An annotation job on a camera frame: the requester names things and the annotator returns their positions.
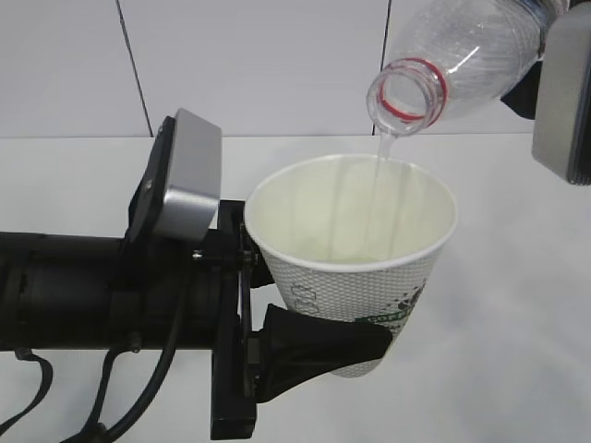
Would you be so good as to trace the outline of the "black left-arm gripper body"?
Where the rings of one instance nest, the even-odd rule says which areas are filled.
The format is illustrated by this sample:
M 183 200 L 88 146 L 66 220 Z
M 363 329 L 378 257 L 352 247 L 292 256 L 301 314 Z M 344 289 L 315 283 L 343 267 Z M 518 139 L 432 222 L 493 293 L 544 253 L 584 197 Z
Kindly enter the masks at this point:
M 257 330 L 248 263 L 250 253 L 260 250 L 247 233 L 244 209 L 242 200 L 221 201 L 216 225 L 193 251 L 199 339 L 211 350 L 212 440 L 251 438 L 258 405 L 271 398 L 271 392 L 252 387 L 251 333 Z

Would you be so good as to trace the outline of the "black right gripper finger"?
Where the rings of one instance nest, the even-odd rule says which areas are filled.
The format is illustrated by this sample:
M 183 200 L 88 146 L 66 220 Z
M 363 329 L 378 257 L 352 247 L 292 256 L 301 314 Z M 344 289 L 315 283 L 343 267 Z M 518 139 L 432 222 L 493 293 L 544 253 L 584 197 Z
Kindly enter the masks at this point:
M 536 118 L 542 66 L 542 61 L 535 62 L 524 77 L 510 91 L 501 96 L 501 102 L 504 105 L 527 120 Z

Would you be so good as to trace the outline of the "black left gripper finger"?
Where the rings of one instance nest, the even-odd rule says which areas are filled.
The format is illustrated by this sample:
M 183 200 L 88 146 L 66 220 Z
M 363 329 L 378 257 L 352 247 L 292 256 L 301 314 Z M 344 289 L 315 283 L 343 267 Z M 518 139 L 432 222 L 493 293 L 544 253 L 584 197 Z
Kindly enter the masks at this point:
M 258 289 L 275 284 L 271 271 L 260 252 L 250 253 L 248 269 L 250 289 Z
M 392 333 L 367 322 L 310 317 L 269 305 L 263 326 L 251 333 L 255 392 L 286 392 L 312 378 L 381 359 Z

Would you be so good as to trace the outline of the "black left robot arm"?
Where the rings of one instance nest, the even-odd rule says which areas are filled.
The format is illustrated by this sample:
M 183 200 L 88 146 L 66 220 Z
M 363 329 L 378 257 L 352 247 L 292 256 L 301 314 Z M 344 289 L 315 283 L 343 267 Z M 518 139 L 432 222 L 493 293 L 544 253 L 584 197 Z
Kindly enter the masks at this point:
M 211 438 L 247 439 L 259 404 L 314 377 L 380 359 L 392 333 L 269 305 L 251 325 L 250 291 L 271 283 L 246 231 L 244 204 L 225 200 L 198 245 L 160 238 L 124 257 L 116 238 L 3 233 L 1 348 L 37 362 L 41 401 L 53 381 L 41 349 L 103 349 L 102 377 L 76 442 L 114 442 L 143 415 L 177 350 L 211 352 Z M 115 359 L 161 351 L 146 388 L 112 426 L 100 416 Z

